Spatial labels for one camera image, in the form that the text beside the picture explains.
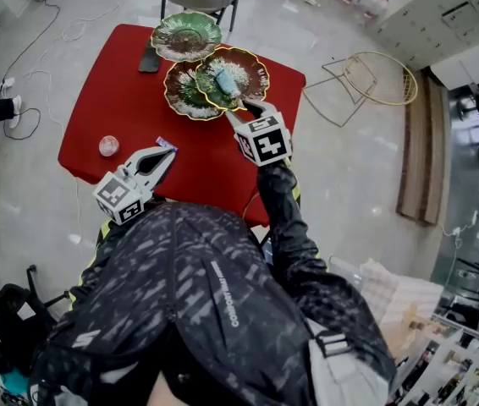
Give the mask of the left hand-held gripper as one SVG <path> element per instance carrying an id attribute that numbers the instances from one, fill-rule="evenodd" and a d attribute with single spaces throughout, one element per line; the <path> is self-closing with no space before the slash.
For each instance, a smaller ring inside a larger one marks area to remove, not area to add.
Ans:
<path id="1" fill-rule="evenodd" d="M 93 191 L 99 208 L 116 224 L 124 225 L 140 215 L 153 189 L 166 177 L 176 152 L 153 146 L 134 152 L 115 172 L 107 172 Z"/>

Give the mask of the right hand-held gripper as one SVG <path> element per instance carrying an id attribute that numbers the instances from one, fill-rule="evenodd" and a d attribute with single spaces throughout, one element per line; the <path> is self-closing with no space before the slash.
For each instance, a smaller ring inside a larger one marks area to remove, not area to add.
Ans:
<path id="1" fill-rule="evenodd" d="M 232 111 L 226 111 L 225 116 L 244 157 L 258 167 L 291 157 L 291 135 L 282 113 L 266 101 L 245 98 L 243 105 L 258 119 L 247 123 Z"/>

